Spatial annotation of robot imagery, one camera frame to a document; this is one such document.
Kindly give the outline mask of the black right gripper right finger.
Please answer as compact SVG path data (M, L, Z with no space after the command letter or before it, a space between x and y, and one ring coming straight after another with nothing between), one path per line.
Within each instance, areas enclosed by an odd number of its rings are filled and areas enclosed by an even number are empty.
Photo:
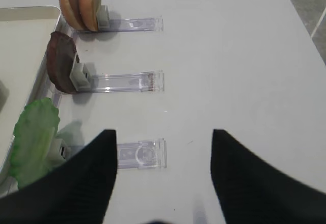
M274 168L223 129L210 172L226 223L325 223L325 193Z

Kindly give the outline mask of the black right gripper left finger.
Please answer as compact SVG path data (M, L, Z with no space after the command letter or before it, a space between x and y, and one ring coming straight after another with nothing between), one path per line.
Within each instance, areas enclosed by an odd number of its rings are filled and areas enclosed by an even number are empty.
M33 184L1 199L1 223L103 223L118 170L116 132L106 129Z

